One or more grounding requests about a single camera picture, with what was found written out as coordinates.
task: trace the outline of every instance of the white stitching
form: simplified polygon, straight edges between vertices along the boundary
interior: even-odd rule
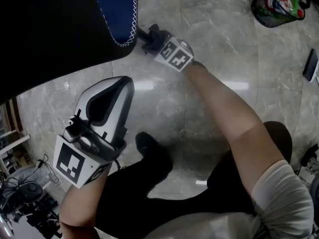
[[[137,22],[138,22],[138,1],[137,1],[137,0],[133,0],[132,31],[130,32],[131,35],[130,35],[129,39],[128,39],[125,43],[123,43],[123,44],[122,44],[122,43],[118,43],[118,42],[114,39],[114,37],[113,37],[113,35],[112,35],[111,31],[110,31],[110,28],[109,28],[109,26],[108,26],[108,23],[107,23],[107,21],[106,21],[106,19],[105,19],[105,16],[104,16],[104,14],[103,14],[102,8],[100,8],[100,10],[101,10],[101,13],[102,13],[102,15],[103,15],[104,21],[105,21],[105,23],[106,23],[106,26],[108,27],[108,30],[109,30],[109,32],[110,32],[110,35],[111,35],[113,41],[114,41],[118,46],[120,46],[120,47],[125,47],[125,46],[130,45],[130,43],[133,42],[134,36],[135,36],[135,34],[136,34],[136,29],[137,29],[137,28],[136,28],[136,25],[137,25]]]

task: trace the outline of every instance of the chair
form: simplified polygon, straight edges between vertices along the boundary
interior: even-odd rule
[[[138,0],[15,0],[7,9],[12,66],[1,73],[6,80],[0,104],[63,75],[123,58],[138,32],[147,37],[137,27]]]

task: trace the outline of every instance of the black mesh basket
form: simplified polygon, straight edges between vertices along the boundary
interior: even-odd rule
[[[276,27],[305,18],[306,4],[301,0],[253,0],[251,10],[265,27]]]

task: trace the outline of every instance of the gray marble floor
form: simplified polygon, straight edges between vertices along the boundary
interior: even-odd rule
[[[236,91],[263,121],[284,123],[292,135],[296,167],[319,141],[319,88],[303,80],[311,48],[319,52],[319,15],[312,6],[300,22],[268,29],[250,11],[251,0],[139,0],[139,26],[153,23],[184,38],[197,60]],[[173,172],[150,197],[184,199],[205,189],[205,181],[228,149],[201,99],[182,74],[145,55],[138,42],[126,58],[94,66],[23,93],[18,99],[28,148],[34,159],[52,161],[55,138],[73,114],[82,91],[112,76],[128,75],[136,84],[127,121],[128,147],[122,165],[141,159],[134,137],[145,130],[169,146]],[[68,188],[52,192],[60,201]]]

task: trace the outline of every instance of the person's left arm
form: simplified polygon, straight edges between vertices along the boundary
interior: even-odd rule
[[[98,239],[94,229],[96,210],[110,171],[109,166],[96,180],[80,189],[71,186],[60,210],[60,225],[65,239]]]

